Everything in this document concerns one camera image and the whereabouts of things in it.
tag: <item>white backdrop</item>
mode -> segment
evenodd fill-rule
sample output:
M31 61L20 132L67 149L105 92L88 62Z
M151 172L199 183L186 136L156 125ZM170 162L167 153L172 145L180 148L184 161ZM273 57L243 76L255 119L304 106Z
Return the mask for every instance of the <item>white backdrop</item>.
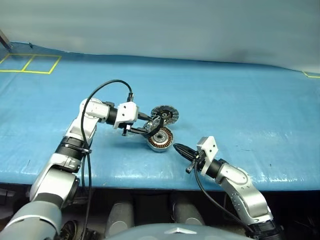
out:
M320 0L1 0L12 42L320 73Z

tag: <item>white wall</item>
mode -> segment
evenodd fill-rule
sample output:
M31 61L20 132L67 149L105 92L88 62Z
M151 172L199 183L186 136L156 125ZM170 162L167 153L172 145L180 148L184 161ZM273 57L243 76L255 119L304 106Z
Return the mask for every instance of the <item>white wall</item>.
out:
M319 0L1 0L10 41L320 73Z

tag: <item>blue table surface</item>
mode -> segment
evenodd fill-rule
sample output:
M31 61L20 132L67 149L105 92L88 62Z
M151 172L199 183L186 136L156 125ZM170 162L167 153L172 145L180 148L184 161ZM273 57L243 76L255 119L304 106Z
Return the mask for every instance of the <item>blue table surface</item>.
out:
M202 136L213 135L216 157L245 169L258 189L320 190L320 79L257 64L13 46L15 53L62 58L51 74L0 72L2 183L32 184L78 115L80 102L101 83L121 79L132 86L141 112L158 105L178 109L180 118L170 126L176 143L196 148ZM0 58L6 54L0 48ZM10 61L2 64L23 66L26 59ZM39 58L32 69L51 65ZM117 105L127 94L124 86L113 84L96 96ZM198 189L194 175L185 173L188 161L173 147L155 153L143 137L121 132L98 125L91 148L93 186ZM208 177L202 182L208 190L220 189Z

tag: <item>yellow grid marking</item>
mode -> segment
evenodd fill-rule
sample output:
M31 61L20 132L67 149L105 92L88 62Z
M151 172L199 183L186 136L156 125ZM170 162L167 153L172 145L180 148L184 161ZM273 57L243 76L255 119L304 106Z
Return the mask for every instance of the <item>yellow grid marking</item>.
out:
M51 74L55 69L62 56L60 55L51 55L51 54L31 54L31 53L8 53L1 61L0 64L3 63L9 56L31 56L28 62L23 66L21 70L10 70L10 69L0 69L0 73L30 73L30 74ZM53 66L49 71L30 71L26 70L28 65L34 60L35 57L54 57L57 60L54 62Z
M309 74L307 74L305 71L302 71L304 75L306 75L308 78L312 78L312 79L320 79L320 76L311 76Z

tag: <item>yellow tape line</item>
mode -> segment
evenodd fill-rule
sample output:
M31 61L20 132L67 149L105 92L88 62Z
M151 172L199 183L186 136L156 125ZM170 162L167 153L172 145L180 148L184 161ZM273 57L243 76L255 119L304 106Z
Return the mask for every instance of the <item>yellow tape line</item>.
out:
M31 56L28 62L23 66L21 70L2 70L0 69L0 73L30 73L30 74L51 74L55 69L62 56L60 55L50 55L50 54L31 54L31 53L8 53L1 61L0 64L3 63L9 56ZM49 71L30 71L26 70L28 65L34 60L35 57L55 57L57 60L54 62L53 66Z
M320 76L311 76L309 74L307 74L305 71L302 71L304 75L306 75L308 78L312 78L312 79L320 79Z

